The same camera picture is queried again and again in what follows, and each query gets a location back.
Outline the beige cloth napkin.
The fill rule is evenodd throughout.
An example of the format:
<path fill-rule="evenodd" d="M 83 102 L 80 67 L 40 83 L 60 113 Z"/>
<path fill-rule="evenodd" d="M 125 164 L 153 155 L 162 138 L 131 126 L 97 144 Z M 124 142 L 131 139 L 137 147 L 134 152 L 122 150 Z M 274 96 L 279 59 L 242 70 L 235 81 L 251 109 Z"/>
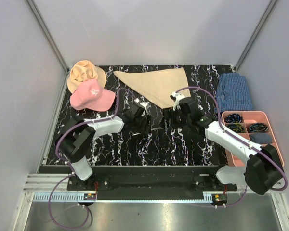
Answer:
<path fill-rule="evenodd" d="M 143 73 L 115 71 L 114 75 L 129 88 L 162 109 L 173 107 L 174 101 L 171 99 L 171 94 L 188 86 L 183 68 Z"/>

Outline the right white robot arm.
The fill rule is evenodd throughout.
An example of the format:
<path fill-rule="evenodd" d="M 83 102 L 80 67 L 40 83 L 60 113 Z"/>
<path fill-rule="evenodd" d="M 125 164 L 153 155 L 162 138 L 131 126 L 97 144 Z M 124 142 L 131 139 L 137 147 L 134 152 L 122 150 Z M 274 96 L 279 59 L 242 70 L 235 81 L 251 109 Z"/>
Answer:
<path fill-rule="evenodd" d="M 235 133 L 214 117 L 202 113 L 192 97 L 173 93 L 170 99 L 172 105 L 164 109 L 160 123 L 163 129 L 187 129 L 199 139 L 205 138 L 222 146 L 243 163 L 241 167 L 226 165 L 219 168 L 209 178 L 213 190 L 219 191 L 226 184 L 239 184 L 263 195 L 285 177 L 273 145 L 263 146 Z"/>

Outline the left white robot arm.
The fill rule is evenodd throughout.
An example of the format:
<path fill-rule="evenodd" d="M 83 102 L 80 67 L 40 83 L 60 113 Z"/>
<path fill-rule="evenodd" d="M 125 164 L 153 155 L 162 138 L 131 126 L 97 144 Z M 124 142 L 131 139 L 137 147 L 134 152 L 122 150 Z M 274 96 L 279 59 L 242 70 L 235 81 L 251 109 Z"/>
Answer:
<path fill-rule="evenodd" d="M 129 108 L 115 115 L 83 119 L 75 116 L 64 127 L 56 141 L 57 157 L 70 166 L 72 173 L 78 177 L 78 186 L 88 191 L 94 186 L 93 170 L 86 152 L 92 141 L 107 134 L 128 131 L 137 134 L 150 132 L 151 118 L 148 103 L 135 100 Z"/>

